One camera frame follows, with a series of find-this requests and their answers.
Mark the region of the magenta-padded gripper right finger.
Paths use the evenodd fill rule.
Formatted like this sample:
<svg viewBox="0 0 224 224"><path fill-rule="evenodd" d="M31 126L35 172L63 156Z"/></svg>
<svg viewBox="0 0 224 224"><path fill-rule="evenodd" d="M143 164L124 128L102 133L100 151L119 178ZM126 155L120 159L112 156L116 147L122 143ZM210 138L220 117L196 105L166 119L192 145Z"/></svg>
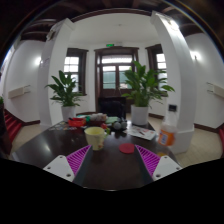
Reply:
<svg viewBox="0 0 224 224"><path fill-rule="evenodd" d="M182 167L168 155L158 156L139 145L136 145L136 149L140 158L140 163L142 164L143 172L153 181L160 180L182 169Z"/></svg>

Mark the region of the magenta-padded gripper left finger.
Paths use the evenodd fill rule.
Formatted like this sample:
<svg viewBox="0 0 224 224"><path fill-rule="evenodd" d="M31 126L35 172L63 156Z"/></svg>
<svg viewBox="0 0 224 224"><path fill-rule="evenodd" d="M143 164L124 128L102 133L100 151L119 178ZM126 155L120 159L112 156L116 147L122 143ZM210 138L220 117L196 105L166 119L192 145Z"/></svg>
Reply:
<svg viewBox="0 0 224 224"><path fill-rule="evenodd" d="M68 156L59 155L47 164L44 167L44 170L69 182L73 182L90 151L91 146L87 145L74 151Z"/></svg>

